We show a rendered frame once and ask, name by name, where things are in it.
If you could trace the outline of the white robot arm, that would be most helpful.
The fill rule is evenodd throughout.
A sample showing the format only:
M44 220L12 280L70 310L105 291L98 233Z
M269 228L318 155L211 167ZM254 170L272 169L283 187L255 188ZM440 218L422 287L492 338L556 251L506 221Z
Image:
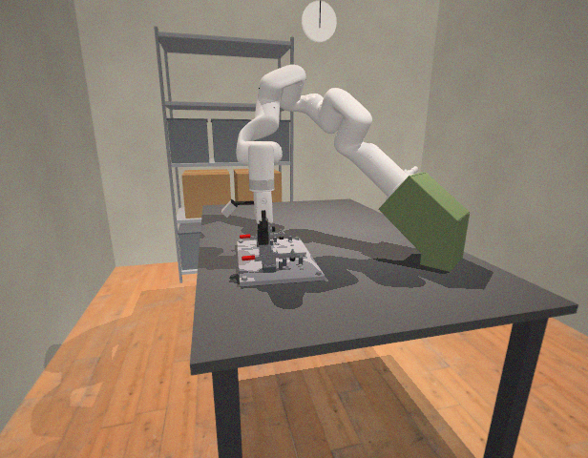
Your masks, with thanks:
M418 168L403 171L376 145L364 142L372 116L352 95L338 88L328 90L324 97L302 95L305 78L302 67L288 65L261 79L255 119L241 129L236 150L239 164L248 166L249 189L274 189L274 166L282 159L282 148L277 142L254 140L278 130L281 107L308 115L328 134L338 131L334 139L337 152L351 160L387 200Z

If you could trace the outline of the toggle clamp with red handle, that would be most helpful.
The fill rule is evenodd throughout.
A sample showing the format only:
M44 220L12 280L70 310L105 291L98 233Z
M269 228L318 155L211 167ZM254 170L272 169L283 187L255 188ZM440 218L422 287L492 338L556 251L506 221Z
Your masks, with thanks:
M275 254L272 249L270 249L267 255L262 255L262 257L255 257L253 256L243 256L241 257L242 260L255 260L255 261L262 261L262 270L264 273L271 273L276 272L276 258L277 257L290 257L290 261L295 261L295 253L294 249L291 249L290 253L281 253Z
M270 233L270 236L279 236L279 239L284 239L284 232L281 229L280 233ZM250 236L250 235L240 235L240 239L255 239L257 241L257 247L261 246L258 243L258 235L257 236Z

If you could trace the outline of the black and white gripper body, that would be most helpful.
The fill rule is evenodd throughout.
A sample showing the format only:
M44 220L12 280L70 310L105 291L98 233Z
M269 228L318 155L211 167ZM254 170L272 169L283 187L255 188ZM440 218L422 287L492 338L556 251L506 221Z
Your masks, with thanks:
M273 223L273 212L272 212L272 195L271 190L251 190L254 194L254 211L256 222L260 224L262 221L262 210L265 210L266 217L269 223Z

